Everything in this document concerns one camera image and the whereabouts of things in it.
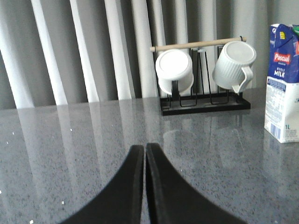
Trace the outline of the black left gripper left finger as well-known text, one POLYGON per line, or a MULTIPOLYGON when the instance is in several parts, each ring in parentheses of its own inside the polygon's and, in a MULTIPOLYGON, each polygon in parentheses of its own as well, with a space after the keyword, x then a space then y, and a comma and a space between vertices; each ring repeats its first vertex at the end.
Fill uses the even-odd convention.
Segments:
POLYGON ((139 224, 143 197, 144 147, 132 145, 107 186, 64 224, 139 224))

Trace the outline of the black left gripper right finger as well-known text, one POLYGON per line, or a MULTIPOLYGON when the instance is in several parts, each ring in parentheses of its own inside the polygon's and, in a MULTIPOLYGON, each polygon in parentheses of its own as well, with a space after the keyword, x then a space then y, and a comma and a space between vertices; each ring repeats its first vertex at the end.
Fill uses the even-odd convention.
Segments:
POLYGON ((179 174, 157 143, 146 146, 146 193, 152 224, 243 224, 179 174))

